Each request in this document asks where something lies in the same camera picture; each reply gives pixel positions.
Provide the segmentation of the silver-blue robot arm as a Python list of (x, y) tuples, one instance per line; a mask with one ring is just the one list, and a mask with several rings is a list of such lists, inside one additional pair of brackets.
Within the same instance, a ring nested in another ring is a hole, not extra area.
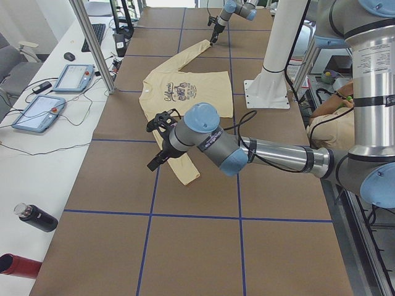
[(221, 34), (225, 27), (228, 25), (232, 15), (238, 15), (244, 19), (252, 21), (256, 16), (256, 6), (258, 1), (245, 1), (238, 2), (227, 0), (221, 10), (220, 14), (216, 17), (209, 16), (208, 26), (214, 24), (214, 30), (210, 38), (210, 45), (214, 45), (219, 34)]
[(162, 150), (149, 162), (155, 170), (197, 147), (226, 175), (248, 163), (330, 179), (367, 203), (394, 207), (394, 2), (320, 1), (316, 40), (320, 47), (352, 49), (355, 143), (347, 151), (281, 145), (240, 135), (220, 126), (213, 105), (192, 106), (181, 120), (158, 113), (147, 131), (158, 131)]

